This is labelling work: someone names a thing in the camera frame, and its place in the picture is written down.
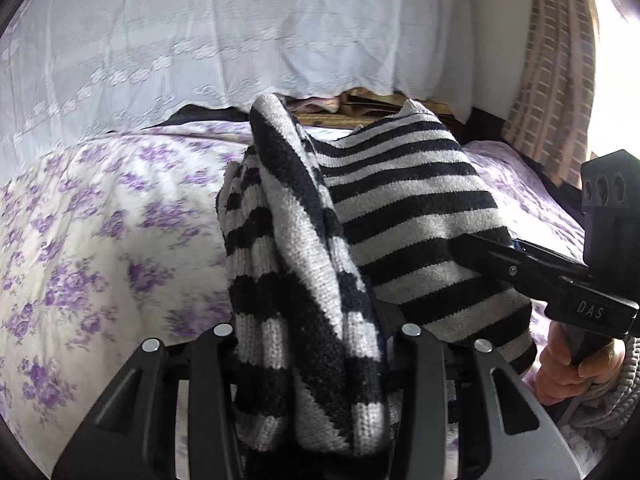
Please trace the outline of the grey knit sleeve forearm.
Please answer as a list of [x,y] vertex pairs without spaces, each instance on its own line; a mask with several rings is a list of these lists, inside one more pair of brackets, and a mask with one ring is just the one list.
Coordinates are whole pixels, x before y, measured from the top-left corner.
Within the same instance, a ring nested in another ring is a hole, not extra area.
[[639,403],[639,338],[615,339],[582,361],[578,372],[592,384],[561,425],[617,437]]

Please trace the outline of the person's right hand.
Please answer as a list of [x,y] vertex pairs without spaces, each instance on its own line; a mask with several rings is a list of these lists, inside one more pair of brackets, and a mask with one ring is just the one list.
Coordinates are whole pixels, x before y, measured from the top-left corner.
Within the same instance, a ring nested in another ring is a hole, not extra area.
[[535,376],[535,394],[542,405],[558,404],[586,393],[593,385],[611,385],[620,374],[626,356],[626,344],[613,339],[578,365],[572,363],[572,352],[563,327],[552,322],[548,344],[540,355]]

